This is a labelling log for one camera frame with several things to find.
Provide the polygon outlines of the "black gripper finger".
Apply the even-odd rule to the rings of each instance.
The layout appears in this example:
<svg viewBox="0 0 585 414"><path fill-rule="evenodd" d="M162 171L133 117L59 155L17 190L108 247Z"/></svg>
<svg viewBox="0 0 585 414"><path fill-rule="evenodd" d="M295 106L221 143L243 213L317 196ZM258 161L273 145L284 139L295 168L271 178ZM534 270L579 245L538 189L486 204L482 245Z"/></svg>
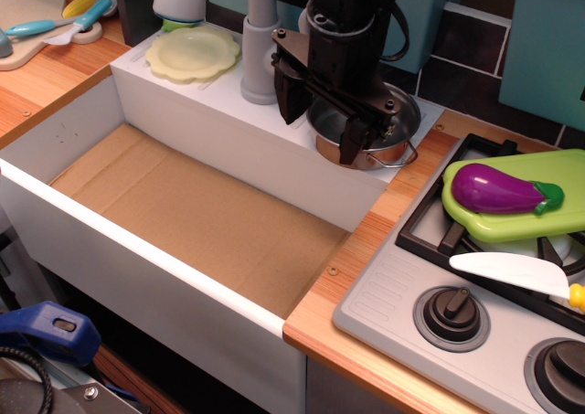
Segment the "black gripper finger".
<svg viewBox="0 0 585 414"><path fill-rule="evenodd" d="M288 64L274 67L274 89L280 114L287 125L301 117L313 102L302 75Z"/></svg>
<svg viewBox="0 0 585 414"><path fill-rule="evenodd" d="M372 120L353 115L346 120L346 125L340 137L339 164L352 165L364 149L378 138L379 128Z"/></svg>

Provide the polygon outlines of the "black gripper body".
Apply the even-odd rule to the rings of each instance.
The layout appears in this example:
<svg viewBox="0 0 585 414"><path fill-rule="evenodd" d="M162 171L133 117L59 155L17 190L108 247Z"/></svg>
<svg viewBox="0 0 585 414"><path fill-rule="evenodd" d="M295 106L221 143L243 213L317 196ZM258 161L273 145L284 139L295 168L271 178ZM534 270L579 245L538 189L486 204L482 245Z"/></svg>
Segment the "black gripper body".
<svg viewBox="0 0 585 414"><path fill-rule="evenodd" d="M272 32L276 52L273 68L288 64L305 88L346 116L372 120L382 134L390 125L393 104L378 74L388 21L377 20L353 33L339 33L310 24L307 35L279 27Z"/></svg>

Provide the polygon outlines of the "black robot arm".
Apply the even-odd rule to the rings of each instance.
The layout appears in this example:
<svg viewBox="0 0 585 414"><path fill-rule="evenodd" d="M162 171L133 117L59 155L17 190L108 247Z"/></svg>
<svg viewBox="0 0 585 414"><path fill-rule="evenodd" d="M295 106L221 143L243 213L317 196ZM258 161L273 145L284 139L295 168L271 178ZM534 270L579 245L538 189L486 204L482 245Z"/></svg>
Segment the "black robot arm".
<svg viewBox="0 0 585 414"><path fill-rule="evenodd" d="M341 112L339 163L352 165L378 139L395 132L400 105L378 72L380 61L402 58L410 44L384 55L389 24L410 34L398 0L309 0L308 31L278 28L272 39L274 88L286 123L296 121L315 98Z"/></svg>

